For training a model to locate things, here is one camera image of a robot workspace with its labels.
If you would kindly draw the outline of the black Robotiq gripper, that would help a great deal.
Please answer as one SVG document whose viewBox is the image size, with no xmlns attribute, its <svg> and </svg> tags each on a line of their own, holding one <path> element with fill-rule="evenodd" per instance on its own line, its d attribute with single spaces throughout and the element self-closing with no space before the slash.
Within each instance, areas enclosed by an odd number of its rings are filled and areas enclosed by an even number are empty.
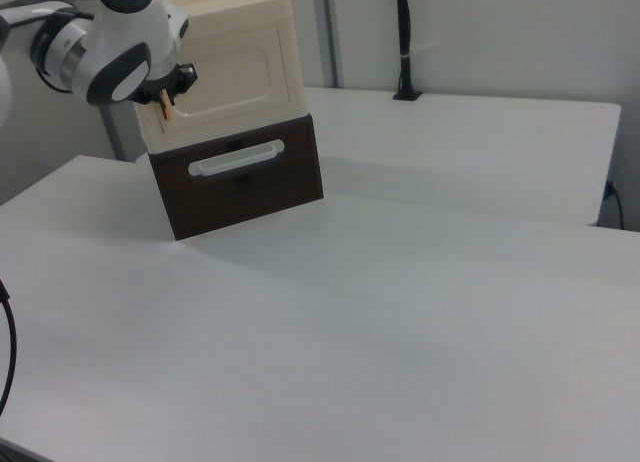
<svg viewBox="0 0 640 462">
<path fill-rule="evenodd" d="M 192 63 L 176 64 L 164 77 L 143 81 L 130 100 L 143 105 L 155 102 L 162 107 L 174 106 L 175 98 L 185 94 L 197 79 L 198 74 Z"/>
</svg>

